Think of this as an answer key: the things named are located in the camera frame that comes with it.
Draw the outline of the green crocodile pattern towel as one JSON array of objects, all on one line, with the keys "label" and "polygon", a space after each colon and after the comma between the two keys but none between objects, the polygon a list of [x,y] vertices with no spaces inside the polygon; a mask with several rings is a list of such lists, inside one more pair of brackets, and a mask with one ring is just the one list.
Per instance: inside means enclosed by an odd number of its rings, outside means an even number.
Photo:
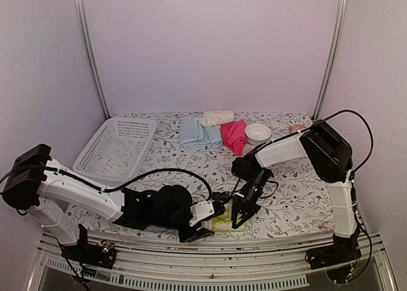
[{"label": "green crocodile pattern towel", "polygon": [[224,233],[234,233],[234,232],[242,232],[247,229],[247,224],[243,223],[240,227],[237,229],[232,228],[232,220],[231,220],[231,209],[232,209],[232,203],[229,202],[228,204],[225,204],[225,211],[222,215],[213,218],[209,222],[209,229],[213,232],[224,232]]}]

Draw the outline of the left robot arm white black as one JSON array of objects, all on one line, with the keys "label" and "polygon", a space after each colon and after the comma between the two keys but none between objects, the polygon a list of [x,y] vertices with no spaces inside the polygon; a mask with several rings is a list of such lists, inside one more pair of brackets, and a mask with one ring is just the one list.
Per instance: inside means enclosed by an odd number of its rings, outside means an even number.
[{"label": "left robot arm white black", "polygon": [[31,214],[51,232],[68,261],[112,269],[116,250],[112,241],[90,243],[87,229],[73,223],[55,200],[87,209],[121,227],[141,231],[149,226],[175,229],[181,243],[213,235],[202,226],[216,213],[213,203],[193,202],[185,187],[163,186],[139,192],[129,188],[131,180],[118,187],[93,183],[62,166],[50,151],[50,146],[39,144],[19,156],[11,171],[1,177],[5,184],[1,196],[7,205]]}]

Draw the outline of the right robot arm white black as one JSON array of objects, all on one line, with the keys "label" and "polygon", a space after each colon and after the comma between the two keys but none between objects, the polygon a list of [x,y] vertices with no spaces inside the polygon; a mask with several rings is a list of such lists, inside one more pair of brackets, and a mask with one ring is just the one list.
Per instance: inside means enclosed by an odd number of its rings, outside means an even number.
[{"label": "right robot arm white black", "polygon": [[361,252],[357,243],[360,228],[355,217],[357,198],[351,180],[352,148],[325,121],[261,144],[233,161],[231,172],[244,180],[245,185],[232,199],[232,228],[237,229],[259,211],[257,201],[273,177],[270,167],[297,158],[308,158],[325,183],[335,222],[333,244],[308,250],[306,261],[312,269],[356,261]]}]

